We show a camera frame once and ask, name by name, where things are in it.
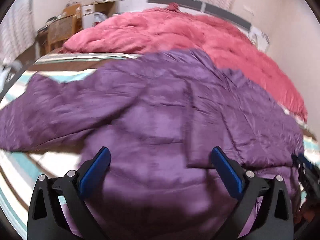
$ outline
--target pink duvet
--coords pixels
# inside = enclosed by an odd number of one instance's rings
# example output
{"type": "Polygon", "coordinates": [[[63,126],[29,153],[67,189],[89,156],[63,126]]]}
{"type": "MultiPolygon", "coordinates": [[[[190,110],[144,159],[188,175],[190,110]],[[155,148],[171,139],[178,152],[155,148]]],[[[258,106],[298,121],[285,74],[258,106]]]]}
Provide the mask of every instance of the pink duvet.
{"type": "Polygon", "coordinates": [[[111,17],[72,36],[63,52],[143,54],[174,48],[202,49],[218,68],[240,69],[277,102],[307,120],[303,99],[290,79],[243,33],[216,17],[182,13],[176,4],[111,17]]]}

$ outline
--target purple jacket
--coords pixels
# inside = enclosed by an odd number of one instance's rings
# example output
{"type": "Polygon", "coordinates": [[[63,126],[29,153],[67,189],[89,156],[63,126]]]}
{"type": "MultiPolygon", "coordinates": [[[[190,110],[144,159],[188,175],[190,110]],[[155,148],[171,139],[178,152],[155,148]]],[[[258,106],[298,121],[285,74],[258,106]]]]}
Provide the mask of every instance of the purple jacket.
{"type": "Polygon", "coordinates": [[[299,205],[291,154],[303,152],[303,139],[295,120],[240,71],[217,69],[200,50],[112,61],[70,83],[35,74],[0,111],[0,148],[79,140],[82,161],[102,146],[111,151],[110,172],[87,204],[113,239],[212,237],[236,203],[207,169],[215,146],[260,177],[281,174],[293,210],[299,205]]]}

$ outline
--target chair backrest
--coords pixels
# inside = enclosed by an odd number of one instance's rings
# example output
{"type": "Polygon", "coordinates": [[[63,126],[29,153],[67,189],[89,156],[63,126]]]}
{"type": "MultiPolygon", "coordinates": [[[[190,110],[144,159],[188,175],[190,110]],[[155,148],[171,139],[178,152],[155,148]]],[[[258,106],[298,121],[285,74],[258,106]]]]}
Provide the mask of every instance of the chair backrest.
{"type": "Polygon", "coordinates": [[[70,6],[65,7],[62,10],[62,15],[63,16],[69,16],[69,15],[76,15],[77,18],[81,18],[81,4],[80,3],[74,3],[70,6]]]}
{"type": "Polygon", "coordinates": [[[75,3],[62,10],[62,18],[55,20],[48,28],[49,52],[62,44],[72,35],[82,30],[81,4],[75,3]]]}
{"type": "Polygon", "coordinates": [[[48,49],[61,47],[63,42],[76,33],[76,16],[69,15],[52,22],[48,27],[48,49]]]}

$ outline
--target metal screw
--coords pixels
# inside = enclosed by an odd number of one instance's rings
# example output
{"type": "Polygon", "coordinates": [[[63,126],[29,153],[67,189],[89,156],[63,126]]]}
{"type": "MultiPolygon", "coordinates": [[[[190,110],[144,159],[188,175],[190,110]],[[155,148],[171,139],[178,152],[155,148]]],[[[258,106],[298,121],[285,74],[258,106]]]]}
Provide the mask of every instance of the metal screw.
{"type": "Polygon", "coordinates": [[[71,170],[71,171],[68,171],[67,176],[72,178],[75,174],[76,174],[76,171],[71,170]]]}
{"type": "Polygon", "coordinates": [[[245,173],[249,178],[253,178],[254,177],[254,172],[253,171],[247,171],[245,173]]]}
{"type": "Polygon", "coordinates": [[[279,182],[283,181],[283,178],[282,178],[281,175],[277,175],[277,176],[276,176],[276,179],[277,179],[277,181],[279,181],[279,182]]]}
{"type": "Polygon", "coordinates": [[[45,175],[44,174],[41,174],[39,177],[38,177],[39,181],[43,181],[45,179],[45,175]]]}

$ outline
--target striped mattress cover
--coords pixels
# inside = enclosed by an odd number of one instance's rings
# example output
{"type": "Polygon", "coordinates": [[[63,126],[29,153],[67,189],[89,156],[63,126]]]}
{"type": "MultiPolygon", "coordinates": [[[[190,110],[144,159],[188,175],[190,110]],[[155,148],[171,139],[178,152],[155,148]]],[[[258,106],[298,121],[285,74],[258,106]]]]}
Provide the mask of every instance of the striped mattress cover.
{"type": "MultiPolygon", "coordinates": [[[[70,82],[84,79],[95,70],[50,71],[41,74],[58,82],[70,82]]],[[[0,109],[25,91],[27,82],[34,73],[25,71],[1,101],[0,109]]],[[[318,143],[305,136],[304,146],[305,156],[312,162],[320,164],[318,143]]],[[[0,149],[0,206],[23,239],[27,239],[28,207],[38,176],[43,173],[49,178],[63,176],[71,169],[76,170],[78,162],[79,155],[74,150],[21,153],[0,149]]],[[[303,189],[301,196],[303,202],[305,199],[303,189]]],[[[60,201],[64,203],[64,198],[61,197],[60,201]]]]}
{"type": "Polygon", "coordinates": [[[35,62],[35,65],[48,64],[55,62],[71,62],[71,61],[100,61],[103,59],[135,59],[139,54],[124,54],[111,52],[97,53],[52,53],[47,54],[35,62]]]}

